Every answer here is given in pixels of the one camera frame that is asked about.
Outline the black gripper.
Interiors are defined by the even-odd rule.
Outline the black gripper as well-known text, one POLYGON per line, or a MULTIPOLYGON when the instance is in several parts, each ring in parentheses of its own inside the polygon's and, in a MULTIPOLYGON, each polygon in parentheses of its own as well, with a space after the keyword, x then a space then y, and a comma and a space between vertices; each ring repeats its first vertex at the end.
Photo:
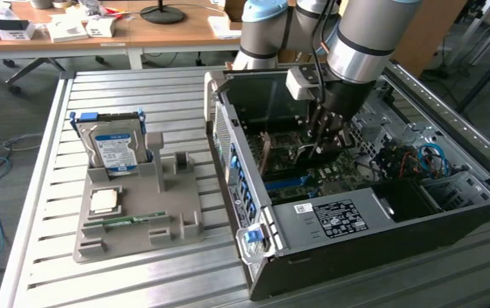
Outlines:
POLYGON ((326 81, 322 92, 318 87, 312 89, 313 101, 312 107, 312 125, 320 126, 325 123, 324 118, 329 120, 326 127, 330 129, 346 125, 352 116, 360 110, 376 81, 368 83, 352 83, 348 81, 326 81))

